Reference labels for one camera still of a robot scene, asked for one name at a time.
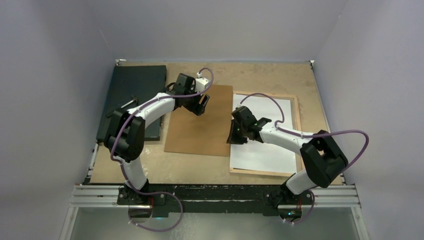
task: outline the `white wall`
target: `white wall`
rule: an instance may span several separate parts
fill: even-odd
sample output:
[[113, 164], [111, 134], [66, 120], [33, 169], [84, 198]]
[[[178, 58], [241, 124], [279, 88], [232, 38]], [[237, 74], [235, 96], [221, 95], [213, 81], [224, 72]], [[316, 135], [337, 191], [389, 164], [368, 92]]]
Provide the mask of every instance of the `white wall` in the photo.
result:
[[81, 0], [1, 1], [0, 33], [1, 238], [58, 239], [114, 59]]
[[87, 0], [113, 56], [309, 61], [347, 0]]
[[[424, 2], [350, 0], [314, 71], [332, 131], [370, 144], [347, 173], [372, 239], [424, 236]], [[351, 158], [363, 142], [338, 138]]]

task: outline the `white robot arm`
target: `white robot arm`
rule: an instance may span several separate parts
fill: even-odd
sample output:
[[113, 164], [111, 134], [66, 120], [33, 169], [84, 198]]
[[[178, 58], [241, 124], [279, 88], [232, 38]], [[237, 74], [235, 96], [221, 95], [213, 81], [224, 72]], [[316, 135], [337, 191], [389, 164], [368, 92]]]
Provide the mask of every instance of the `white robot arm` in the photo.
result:
[[126, 176], [131, 184], [138, 190], [146, 184], [147, 178], [143, 172], [140, 161], [140, 154], [144, 146], [145, 128], [161, 116], [174, 111], [179, 107], [185, 107], [196, 115], [205, 112], [209, 96], [207, 94], [192, 97], [173, 98], [171, 96], [193, 95], [204, 91], [211, 85], [211, 81], [198, 75], [198, 78], [187, 76], [180, 73], [172, 89], [166, 88], [164, 92], [158, 93], [151, 100], [153, 103], [146, 107], [137, 106], [131, 109], [116, 109], [111, 114], [110, 124], [103, 139], [104, 145], [111, 151], [117, 135], [124, 121], [135, 111], [138, 113], [133, 116], [131, 122], [122, 133], [118, 140], [114, 157], [122, 162]]
[[348, 165], [348, 160], [331, 136], [303, 138], [314, 133], [292, 129], [286, 130], [299, 136], [286, 133], [277, 129], [271, 119], [263, 117], [257, 120], [246, 106], [236, 108], [232, 116], [228, 143], [245, 144], [250, 139], [274, 144], [302, 156], [305, 169], [281, 185], [282, 195], [299, 195], [315, 186], [326, 188]]

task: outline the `brown cardboard sheet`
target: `brown cardboard sheet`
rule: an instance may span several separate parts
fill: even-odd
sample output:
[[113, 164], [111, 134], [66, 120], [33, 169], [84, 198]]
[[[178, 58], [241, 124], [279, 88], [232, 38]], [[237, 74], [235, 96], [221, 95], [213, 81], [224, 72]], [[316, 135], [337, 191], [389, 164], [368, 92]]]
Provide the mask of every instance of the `brown cardboard sheet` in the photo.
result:
[[227, 138], [233, 108], [233, 86], [212, 85], [204, 114], [196, 116], [184, 107], [171, 113], [165, 152], [230, 156]]

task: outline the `wooden table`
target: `wooden table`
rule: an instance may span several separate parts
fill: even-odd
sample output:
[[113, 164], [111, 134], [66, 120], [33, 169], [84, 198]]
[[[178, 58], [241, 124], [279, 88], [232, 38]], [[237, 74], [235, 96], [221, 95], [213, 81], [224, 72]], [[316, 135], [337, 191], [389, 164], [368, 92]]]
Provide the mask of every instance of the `wooden table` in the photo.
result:
[[[195, 76], [202, 67], [214, 71], [214, 84], [233, 85], [234, 91], [296, 95], [300, 122], [305, 132], [327, 130], [315, 78], [306, 63], [125, 63], [124, 66], [166, 65], [167, 83], [179, 73]], [[230, 173], [230, 158], [164, 152], [170, 114], [162, 121], [160, 141], [144, 143], [143, 170], [150, 183], [177, 184], [282, 184], [287, 178]], [[123, 183], [124, 177], [109, 150], [101, 146], [95, 160], [91, 183]], [[337, 178], [333, 184], [341, 184]]]

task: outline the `black mounting bracket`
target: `black mounting bracket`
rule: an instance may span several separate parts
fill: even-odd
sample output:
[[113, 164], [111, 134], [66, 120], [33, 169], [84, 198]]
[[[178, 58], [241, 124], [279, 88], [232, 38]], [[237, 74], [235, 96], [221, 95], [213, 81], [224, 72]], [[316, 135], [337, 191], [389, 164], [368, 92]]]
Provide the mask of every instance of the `black mounting bracket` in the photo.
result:
[[[168, 192], [181, 201], [185, 213], [257, 213], [264, 216], [280, 216], [287, 209], [282, 205], [298, 204], [299, 198], [305, 205], [312, 203], [304, 192], [296, 197], [282, 196], [280, 185], [228, 185], [228, 184], [156, 184], [147, 183], [144, 193]], [[179, 213], [177, 201], [167, 194], [153, 195], [152, 217], [164, 218], [169, 213]], [[118, 205], [149, 205], [149, 196], [139, 195], [130, 187], [119, 188]]]

